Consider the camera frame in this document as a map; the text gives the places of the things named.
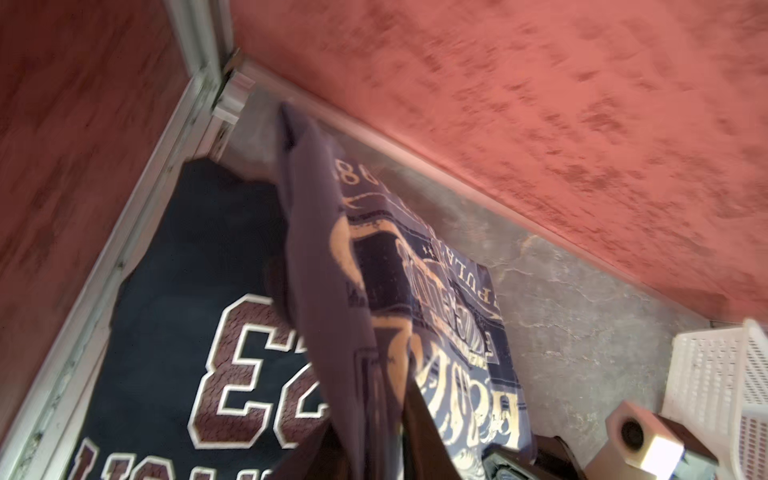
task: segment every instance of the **white trim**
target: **white trim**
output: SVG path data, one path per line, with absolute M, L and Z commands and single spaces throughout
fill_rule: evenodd
M 221 68 L 226 61 L 223 46 L 216 35 L 216 25 L 211 16 L 209 0 L 184 0 L 192 9 L 192 19 L 197 27 L 197 43 L 203 53 L 204 68 L 209 78 L 219 87 L 223 80 Z
M 184 57 L 187 72 L 190 77 L 193 77 L 205 67 L 205 58 L 203 48 L 197 38 L 197 27 L 192 17 L 192 11 L 186 0 L 164 0 L 164 3 L 170 24 L 176 35 L 176 42 L 181 50 L 181 56 Z
M 230 0 L 218 0 L 219 18 L 218 23 L 221 27 L 221 41 L 227 56 L 235 51 L 235 30 L 232 25 L 232 10 L 230 9 Z
M 157 206 L 170 171 L 194 155 L 210 120 L 210 106 L 216 90 L 196 74 L 187 85 L 131 197 L 118 218 L 112 233 L 91 270 L 53 347 L 35 377 L 22 407 L 0 449 L 0 480 L 21 478 L 25 468 L 35 459 L 40 437 L 48 434 L 56 409 L 67 396 L 79 398 L 81 390 L 68 389 L 72 379 L 88 377 L 95 367 L 94 356 L 84 356 L 94 338 L 98 319 L 108 310 L 111 294 L 123 278 L 124 265 L 141 237 L 142 230 Z M 71 402 L 63 402 L 71 408 Z M 50 435 L 61 435 L 61 429 Z M 50 458 L 38 458 L 45 462 Z
M 538 235 L 548 242 L 567 250 L 599 270 L 603 270 L 604 272 L 617 277 L 619 280 L 637 287 L 649 296 L 664 301 L 679 312 L 700 316 L 700 314 L 695 313 L 693 310 L 680 305 L 661 292 L 642 283 L 637 277 L 619 270 L 605 260 L 596 257 L 593 253 L 566 240 L 557 233 L 547 230 L 533 220 L 524 217 L 513 209 L 491 198 L 489 195 L 477 190 L 475 187 L 466 184 L 463 180 L 453 177 L 450 173 L 436 167 L 431 161 L 405 145 L 387 137 L 363 122 L 350 117 L 339 108 L 333 107 L 331 104 L 318 98 L 314 94 L 311 94 L 288 80 L 266 70 L 253 60 L 249 58 L 243 59 L 238 67 L 238 71 L 253 80 L 255 85 L 265 88 L 278 98 L 282 98 L 283 100 L 295 104 L 298 108 L 304 110 L 315 118 L 318 118 L 330 127 L 333 127 L 355 140 L 387 155 L 394 161 L 419 172 L 425 177 L 441 184 L 443 187 L 455 191 L 457 194 L 462 195 L 471 202 L 487 208 L 491 212 L 510 220 L 512 223 L 516 223 L 534 235 Z
M 227 62 L 234 42 L 229 2 L 164 1 L 190 76 L 205 71 L 218 88 L 223 81 L 221 68 Z

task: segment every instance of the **clothing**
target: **clothing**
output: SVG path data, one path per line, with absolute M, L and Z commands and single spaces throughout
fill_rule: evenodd
M 353 478 L 399 474 L 409 377 L 459 474 L 484 478 L 485 446 L 531 443 L 488 269 L 306 115 L 284 105 L 278 131 L 291 316 Z
M 309 118 L 278 121 L 279 190 L 184 165 L 69 480 L 474 479 L 486 446 L 530 445 L 488 270 Z
M 118 473 L 129 459 L 132 469 L 150 459 L 134 480 L 153 468 L 156 478 L 186 480 L 198 468 L 258 480 L 312 430 L 324 406 L 311 366 L 265 305 L 263 270 L 285 229 L 273 185 L 243 182 L 210 160 L 184 165 L 114 308 L 81 430 L 85 453 L 98 448 L 89 479 L 114 454 Z

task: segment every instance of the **floor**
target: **floor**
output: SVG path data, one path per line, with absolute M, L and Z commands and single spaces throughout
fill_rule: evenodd
M 278 100 L 253 92 L 221 161 L 270 177 Z M 387 156 L 329 131 L 435 232 L 488 266 L 539 435 L 559 435 L 586 465 L 623 399 L 661 408 L 675 334 L 708 320 L 651 298 Z

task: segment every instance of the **printed number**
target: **printed number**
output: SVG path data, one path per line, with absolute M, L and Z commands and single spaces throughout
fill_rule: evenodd
M 275 414 L 274 430 L 280 446 L 284 449 L 296 448 L 299 442 L 323 422 L 327 404 L 321 403 L 315 412 L 304 411 L 306 398 L 318 384 L 312 364 L 307 363 L 283 386 Z
M 341 180 L 347 185 L 357 185 L 360 183 L 360 176 L 365 178 L 368 183 L 372 185 L 379 185 L 385 192 L 389 193 L 389 189 L 385 184 L 381 184 L 379 180 L 371 174 L 370 170 L 365 165 L 357 164 L 360 175 L 355 173 L 353 165 L 345 162 L 344 160 L 336 159 L 336 171 L 333 172 L 333 178 L 337 181 Z
M 229 392 L 252 392 L 261 359 L 242 357 L 248 332 L 269 333 L 265 349 L 288 352 L 295 332 L 270 307 L 271 299 L 246 295 L 221 314 L 214 344 L 187 424 L 196 449 L 248 449 L 266 428 L 271 403 L 227 407 Z
M 339 171 L 341 181 L 345 184 L 357 185 L 360 183 L 360 177 L 355 173 L 353 166 L 346 163 L 344 160 L 336 159 L 336 169 Z
M 379 184 L 379 181 L 376 179 L 376 177 L 371 175 L 371 172 L 368 171 L 365 165 L 358 165 L 357 167 L 360 169 L 360 174 L 362 175 L 363 178 L 365 178 L 366 180 L 368 180 L 374 185 Z

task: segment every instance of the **jersey lettering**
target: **jersey lettering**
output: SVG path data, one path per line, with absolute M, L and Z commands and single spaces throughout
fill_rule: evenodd
M 274 431 L 284 449 L 296 448 L 299 442 L 323 422 L 327 404 L 321 403 L 315 412 L 304 410 L 306 398 L 318 385 L 312 363 L 307 363 L 283 386 L 275 414 Z
M 266 428 L 271 403 L 248 401 L 232 408 L 227 397 L 230 391 L 252 392 L 259 378 L 262 360 L 241 356 L 248 332 L 268 333 L 265 349 L 288 352 L 293 346 L 295 332 L 271 303 L 246 295 L 222 313 L 187 425 L 196 449 L 248 449 Z
M 258 470 L 240 470 L 237 473 L 237 480 L 259 480 Z
M 131 480 L 174 480 L 174 463 L 167 458 L 149 455 L 131 472 Z
M 216 469 L 206 467 L 192 468 L 190 480 L 216 480 Z
M 103 480 L 125 480 L 131 474 L 136 455 L 133 453 L 111 453 L 101 471 Z
M 69 472 L 69 480 L 84 480 L 91 473 L 98 457 L 98 447 L 89 438 L 84 438 L 74 458 L 74 466 Z

